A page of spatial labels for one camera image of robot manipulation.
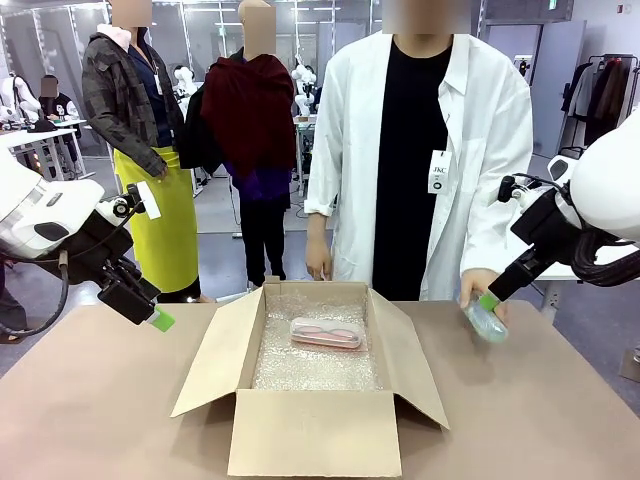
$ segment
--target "table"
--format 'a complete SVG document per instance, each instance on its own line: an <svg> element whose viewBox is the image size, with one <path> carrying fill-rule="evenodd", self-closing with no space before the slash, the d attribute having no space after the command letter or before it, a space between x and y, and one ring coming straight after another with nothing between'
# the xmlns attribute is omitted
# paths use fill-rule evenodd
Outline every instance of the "table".
<svg viewBox="0 0 640 480"><path fill-rule="evenodd" d="M65 120L63 122L54 122L55 126L58 128L68 128L76 125L82 125L83 123L87 123L87 121L82 120L80 118L75 120ZM76 136L76 134L77 134L77 131L73 134L73 143L76 147L76 152L78 153L78 162L80 162L80 168L84 172L84 174L80 178L87 178L92 175L95 175L95 172L87 173L87 170L84 165L84 159L82 158L82 152L80 152L80 147L78 146L78 137Z"/></svg>
<svg viewBox="0 0 640 480"><path fill-rule="evenodd" d="M79 307L0 379L0 475L11 480L227 478L233 397L169 414L215 305L169 305L166 334ZM452 303L401 304L451 430L404 402L405 480L640 478L640 420L529 304L480 341Z"/></svg>
<svg viewBox="0 0 640 480"><path fill-rule="evenodd" d="M522 240L509 231L507 237L509 260L505 262L505 266L518 258L527 248L527 245ZM637 251L638 248L634 245L603 247L598 251L597 263L610 263ZM560 303L565 283L571 281L577 282L579 280L576 274L573 273L573 270L571 270L571 267L560 263L553 264L540 275L536 283L541 282L541 286L543 287L544 299L540 310L542 314L553 322L558 311L558 304Z"/></svg>
<svg viewBox="0 0 640 480"><path fill-rule="evenodd" d="M296 127L296 160L298 169L298 195L304 197L304 181L309 178L309 175L305 177L302 171L302 147L300 145L300 136L303 132L309 132L316 128L316 115L308 117L293 117L293 123Z"/></svg>
<svg viewBox="0 0 640 480"><path fill-rule="evenodd" d="M58 152L56 150L54 138L62 137L64 135L71 134L73 138L74 145L76 147L76 152L78 154L78 163L80 164L81 176L80 178L86 178L88 176L93 175L93 173L87 174L87 170L84 165L84 160L82 158L82 152L80 152L80 147L78 146L78 139L76 138L76 130L75 128L60 128L58 130L54 130L52 132L39 132L39 133L29 133L26 130L16 130L10 133L6 133L0 135L0 146L15 149L16 147L32 145L36 151L38 151L38 156L40 158L45 158L42 148L40 148L40 144L44 143L49 147L49 152L51 153L51 159L53 160L53 165L56 171L56 179L60 181L64 181L64 174L62 172L62 167L60 166L60 159L58 158Z"/></svg>

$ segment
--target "hand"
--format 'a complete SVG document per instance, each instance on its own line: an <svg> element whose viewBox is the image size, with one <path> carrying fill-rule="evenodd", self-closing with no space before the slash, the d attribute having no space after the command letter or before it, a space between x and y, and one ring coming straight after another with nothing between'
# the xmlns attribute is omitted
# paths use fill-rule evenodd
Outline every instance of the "hand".
<svg viewBox="0 0 640 480"><path fill-rule="evenodd" d="M167 178L167 175L169 175L169 167L165 165L160 175L158 175L156 178L158 179L158 182L161 182Z"/></svg>
<svg viewBox="0 0 640 480"><path fill-rule="evenodd" d="M486 268L474 268L462 274L460 286L460 308L466 308L471 299L471 292L485 294L489 291L489 285L498 278L498 274ZM502 323L507 325L507 308L504 303L499 304L494 313Z"/></svg>
<svg viewBox="0 0 640 480"><path fill-rule="evenodd" d="M324 237L307 240L307 272L316 281L330 281L333 270L331 252Z"/></svg>

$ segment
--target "plaid jacket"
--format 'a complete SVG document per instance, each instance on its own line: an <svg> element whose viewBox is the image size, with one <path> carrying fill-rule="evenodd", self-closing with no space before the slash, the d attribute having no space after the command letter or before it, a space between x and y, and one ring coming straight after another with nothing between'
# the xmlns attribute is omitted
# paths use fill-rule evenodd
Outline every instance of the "plaid jacket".
<svg viewBox="0 0 640 480"><path fill-rule="evenodd" d="M159 69L176 147L184 128L184 117L173 96L164 62L150 46L149 52ZM91 36L82 60L82 95L89 125L149 175L160 175L166 164L151 149L158 146L158 129L147 92L128 53L102 33Z"/></svg>

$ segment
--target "box flap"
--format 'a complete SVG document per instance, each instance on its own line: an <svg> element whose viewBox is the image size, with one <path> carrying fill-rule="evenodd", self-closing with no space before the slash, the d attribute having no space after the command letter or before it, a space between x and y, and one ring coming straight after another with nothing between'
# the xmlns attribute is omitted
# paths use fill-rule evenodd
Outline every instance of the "box flap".
<svg viewBox="0 0 640 480"><path fill-rule="evenodd" d="M399 478L393 392L238 390L227 473Z"/></svg>
<svg viewBox="0 0 640 480"><path fill-rule="evenodd" d="M449 428L431 368L411 318L369 290L391 388L420 412Z"/></svg>
<svg viewBox="0 0 640 480"><path fill-rule="evenodd" d="M261 302L264 302L262 295L262 289L256 290L216 311L193 359L171 417L236 391L256 313Z"/></svg>

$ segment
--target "cardboard box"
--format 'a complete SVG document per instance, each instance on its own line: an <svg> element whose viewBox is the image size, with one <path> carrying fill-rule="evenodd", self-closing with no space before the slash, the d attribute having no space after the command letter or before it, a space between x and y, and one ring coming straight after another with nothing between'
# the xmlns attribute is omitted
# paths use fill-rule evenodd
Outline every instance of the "cardboard box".
<svg viewBox="0 0 640 480"><path fill-rule="evenodd" d="M366 299L379 391L252 390L266 297ZM394 407L399 395L448 428L411 319L361 283L274 282L221 307L207 329L172 417L236 396L228 475L387 477L402 475Z"/></svg>

